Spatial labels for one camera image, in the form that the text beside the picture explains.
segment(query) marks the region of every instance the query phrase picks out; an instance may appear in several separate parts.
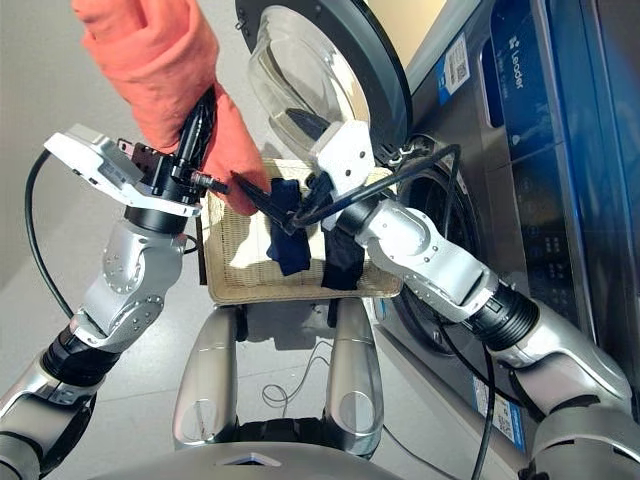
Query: washing machine door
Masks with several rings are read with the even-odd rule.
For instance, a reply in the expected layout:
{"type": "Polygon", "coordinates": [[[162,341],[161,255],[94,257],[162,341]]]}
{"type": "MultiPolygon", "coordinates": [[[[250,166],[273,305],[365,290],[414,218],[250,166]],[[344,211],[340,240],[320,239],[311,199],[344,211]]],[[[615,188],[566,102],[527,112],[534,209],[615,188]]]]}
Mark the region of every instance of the washing machine door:
{"type": "Polygon", "coordinates": [[[280,139],[302,159],[332,122],[369,125],[385,164],[412,124],[402,64],[362,0],[236,0],[249,76],[280,139]]]}

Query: washing machine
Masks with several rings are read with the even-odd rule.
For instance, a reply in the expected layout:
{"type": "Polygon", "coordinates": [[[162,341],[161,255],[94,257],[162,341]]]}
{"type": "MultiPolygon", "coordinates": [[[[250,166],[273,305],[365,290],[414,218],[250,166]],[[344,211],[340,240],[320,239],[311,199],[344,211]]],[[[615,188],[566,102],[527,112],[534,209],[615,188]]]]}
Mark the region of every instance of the washing machine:
{"type": "MultiPolygon", "coordinates": [[[[466,3],[464,14],[457,9],[455,17],[447,2],[437,33],[425,32],[404,64],[367,2],[236,0],[236,7],[254,52],[256,93],[294,153],[304,157],[314,141],[300,111],[368,122],[383,165],[397,161],[407,142],[460,144],[451,240],[611,354],[637,399],[640,5],[457,3],[466,3]]],[[[400,200],[439,224],[450,168],[442,162],[400,185],[400,200]]],[[[404,289],[376,300],[375,311],[403,355],[483,411],[485,385],[459,362],[422,302],[404,289]]],[[[464,327],[447,331],[484,374],[478,342],[464,327]]],[[[520,393],[508,371],[497,370],[497,386],[520,393]]],[[[535,409],[500,399],[497,410],[499,430],[528,451],[535,409]]],[[[637,419],[637,403],[634,411],[637,419]]]]}

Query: laundry basket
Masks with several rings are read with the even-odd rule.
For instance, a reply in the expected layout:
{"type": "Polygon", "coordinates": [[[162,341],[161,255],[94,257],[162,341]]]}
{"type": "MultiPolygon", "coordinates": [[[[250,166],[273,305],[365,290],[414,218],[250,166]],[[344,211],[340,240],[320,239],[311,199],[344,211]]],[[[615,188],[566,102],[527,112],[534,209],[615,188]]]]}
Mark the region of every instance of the laundry basket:
{"type": "MultiPolygon", "coordinates": [[[[298,180],[306,190],[311,169],[300,160],[265,160],[270,177],[298,180]]],[[[368,182],[389,174],[376,168],[368,182]]],[[[321,286],[324,273],[324,234],[320,226],[307,229],[311,250],[309,270],[284,276],[267,256],[271,244],[269,219],[258,212],[245,217],[233,212],[214,195],[204,200],[202,230],[209,294],[217,304],[242,304],[339,297],[392,297],[402,282],[376,267],[365,253],[357,290],[332,290],[321,286]]]]}

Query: white bracket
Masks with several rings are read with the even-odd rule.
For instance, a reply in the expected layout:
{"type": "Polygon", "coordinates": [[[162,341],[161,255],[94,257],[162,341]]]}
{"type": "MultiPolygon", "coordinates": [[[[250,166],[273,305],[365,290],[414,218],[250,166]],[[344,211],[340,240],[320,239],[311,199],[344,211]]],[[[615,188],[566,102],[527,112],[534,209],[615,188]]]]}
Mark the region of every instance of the white bracket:
{"type": "Polygon", "coordinates": [[[93,188],[123,205],[181,217],[200,215],[199,204],[185,205],[153,195],[151,187],[140,182],[143,174],[125,152],[109,137],[90,128],[76,124],[65,133],[53,134],[44,147],[93,188]]]}
{"type": "MultiPolygon", "coordinates": [[[[311,160],[331,178],[334,199],[364,185],[375,167],[369,126],[358,120],[332,123],[310,153],[311,160]]],[[[326,218],[324,228],[333,229],[339,215],[326,218]]]]}

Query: black wire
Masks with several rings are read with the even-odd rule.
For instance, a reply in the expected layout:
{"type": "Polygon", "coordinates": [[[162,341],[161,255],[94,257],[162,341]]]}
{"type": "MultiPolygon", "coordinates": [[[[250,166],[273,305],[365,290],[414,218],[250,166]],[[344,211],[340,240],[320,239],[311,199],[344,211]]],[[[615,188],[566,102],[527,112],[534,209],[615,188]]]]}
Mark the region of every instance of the black wire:
{"type": "Polygon", "coordinates": [[[460,155],[454,157],[451,163],[451,176],[449,177],[449,184],[447,185],[447,198],[444,203],[444,220],[442,227],[442,236],[449,238],[449,225],[451,224],[451,210],[453,208],[453,199],[455,198],[454,192],[456,189],[456,181],[458,179],[458,170],[460,169],[460,155]]]}
{"type": "MultiPolygon", "coordinates": [[[[422,324],[420,324],[419,322],[416,322],[416,323],[420,326],[420,328],[424,329],[424,327],[422,327],[422,324]]],[[[478,380],[480,380],[487,387],[489,387],[490,385],[489,379],[487,379],[487,377],[483,375],[480,372],[480,370],[474,367],[473,364],[469,360],[467,360],[467,357],[465,357],[464,354],[460,350],[458,350],[458,347],[456,347],[455,343],[453,343],[453,340],[449,336],[449,333],[447,332],[445,326],[442,324],[442,321],[438,317],[436,317],[436,324],[438,325],[438,330],[440,330],[440,334],[442,335],[442,338],[444,338],[444,341],[447,343],[447,346],[454,353],[454,355],[458,357],[458,360],[460,360],[460,362],[465,367],[467,367],[467,369],[470,370],[471,373],[473,373],[478,378],[478,380]]],[[[500,390],[498,387],[495,387],[495,389],[496,389],[496,393],[500,395],[502,398],[504,398],[505,400],[508,400],[509,402],[513,403],[517,407],[523,407],[522,402],[520,402],[520,400],[518,400],[517,398],[514,398],[513,396],[509,395],[505,391],[500,390]]]]}
{"type": "Polygon", "coordinates": [[[385,431],[385,433],[387,435],[389,435],[389,438],[391,440],[393,440],[393,443],[395,443],[398,447],[400,447],[400,449],[406,453],[407,455],[409,455],[411,458],[413,458],[414,460],[420,462],[421,464],[423,464],[425,467],[430,468],[431,470],[439,473],[441,476],[449,479],[449,480],[459,480],[458,477],[454,477],[453,475],[451,475],[450,473],[445,472],[444,470],[442,470],[440,467],[434,465],[433,463],[429,462],[428,460],[425,460],[424,458],[416,455],[415,453],[413,453],[411,450],[409,450],[407,447],[405,447],[403,445],[403,443],[398,440],[396,438],[396,436],[391,433],[391,431],[387,428],[386,425],[382,425],[382,429],[385,431]]]}
{"type": "Polygon", "coordinates": [[[402,182],[409,178],[415,177],[418,173],[420,173],[425,168],[428,168],[442,158],[447,155],[453,154],[454,163],[460,158],[460,145],[447,145],[446,147],[434,152],[431,155],[424,156],[422,151],[417,151],[416,153],[409,154],[406,157],[406,161],[417,158],[416,162],[411,163],[409,165],[403,166],[393,175],[389,175],[385,178],[378,180],[377,182],[372,183],[366,187],[358,188],[353,190],[345,195],[337,198],[335,202],[327,205],[326,207],[320,208],[312,213],[305,215],[296,214],[292,220],[291,224],[294,228],[305,228],[311,226],[315,223],[318,223],[324,220],[327,217],[330,217],[334,213],[337,213],[350,205],[366,200],[367,198],[376,195],[386,188],[394,185],[396,183],[402,182]]]}
{"type": "Polygon", "coordinates": [[[187,235],[187,238],[193,242],[194,246],[191,248],[187,248],[184,251],[184,254],[189,255],[190,253],[197,252],[199,250],[198,239],[193,235],[187,235]]]}
{"type": "Polygon", "coordinates": [[[471,480],[479,480],[480,473],[482,473],[484,459],[487,456],[487,450],[489,450],[489,439],[491,437],[491,429],[493,427],[493,412],[496,405],[496,388],[495,375],[493,371],[493,359],[491,358],[491,355],[489,355],[487,347],[483,346],[483,350],[484,360],[487,363],[487,375],[489,376],[489,399],[487,402],[487,414],[484,417],[482,440],[480,441],[480,448],[478,449],[478,456],[476,457],[476,464],[473,467],[471,480]]]}
{"type": "Polygon", "coordinates": [[[51,275],[49,275],[49,271],[44,264],[44,260],[42,259],[42,255],[40,254],[40,248],[38,247],[38,240],[36,239],[36,232],[33,224],[33,190],[36,179],[38,178],[38,173],[40,172],[42,165],[44,165],[44,162],[47,161],[50,155],[51,154],[47,150],[44,150],[31,167],[31,171],[29,172],[29,176],[27,177],[27,183],[25,185],[24,191],[24,219],[27,227],[27,238],[29,239],[29,247],[31,248],[31,253],[34,260],[36,261],[38,270],[40,271],[40,276],[49,288],[49,291],[53,295],[53,298],[55,298],[58,302],[58,305],[60,305],[60,308],[62,309],[64,314],[68,318],[71,318],[73,317],[73,311],[58,290],[58,287],[51,278],[51,275]]]}
{"type": "MultiPolygon", "coordinates": [[[[445,240],[447,240],[449,236],[451,207],[453,205],[453,198],[455,196],[454,195],[455,185],[457,181],[459,168],[460,168],[460,155],[458,153],[458,155],[455,155],[453,158],[453,163],[451,164],[451,176],[449,177],[449,184],[447,186],[447,199],[445,202],[444,219],[443,219],[443,227],[442,227],[443,236],[445,240]]],[[[443,335],[443,337],[445,337],[445,341],[446,341],[446,338],[448,338],[448,334],[445,331],[444,327],[442,326],[442,322],[438,318],[437,314],[436,314],[436,320],[438,323],[438,328],[440,330],[440,333],[443,335]]],[[[449,343],[450,346],[453,345],[453,342],[451,342],[450,338],[447,343],[449,343]]],[[[486,458],[487,450],[489,449],[489,440],[491,439],[491,429],[493,427],[493,412],[494,412],[494,409],[495,409],[494,407],[496,403],[496,379],[495,379],[495,372],[493,370],[493,359],[491,358],[491,355],[489,355],[489,351],[487,350],[487,347],[485,345],[482,346],[482,351],[484,352],[484,360],[485,360],[485,363],[487,364],[488,378],[487,378],[486,385],[489,390],[488,391],[489,398],[487,401],[487,413],[484,417],[484,428],[482,431],[482,440],[480,441],[480,448],[478,449],[478,455],[476,457],[476,463],[473,467],[471,480],[479,480],[480,474],[482,473],[482,467],[484,466],[484,459],[486,458]]],[[[459,358],[460,360],[462,360],[463,358],[461,353],[459,355],[459,358]]],[[[464,365],[468,364],[468,366],[471,366],[471,363],[468,362],[466,358],[463,361],[463,364],[464,365]]]]}

